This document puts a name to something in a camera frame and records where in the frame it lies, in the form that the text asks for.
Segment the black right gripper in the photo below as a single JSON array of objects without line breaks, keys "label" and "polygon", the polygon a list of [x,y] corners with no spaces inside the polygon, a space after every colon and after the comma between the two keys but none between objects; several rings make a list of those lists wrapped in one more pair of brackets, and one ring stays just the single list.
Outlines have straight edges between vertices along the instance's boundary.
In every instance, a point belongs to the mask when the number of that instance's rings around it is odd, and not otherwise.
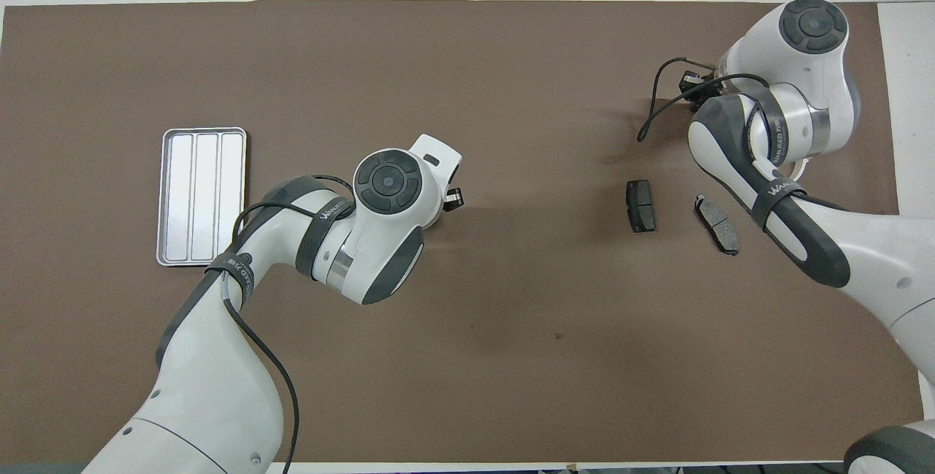
[{"label": "black right gripper", "polygon": [[685,71],[680,81],[682,98],[689,102],[691,107],[701,107],[711,98],[721,96],[721,85],[712,82],[715,78],[715,72],[700,75],[697,72]]}]

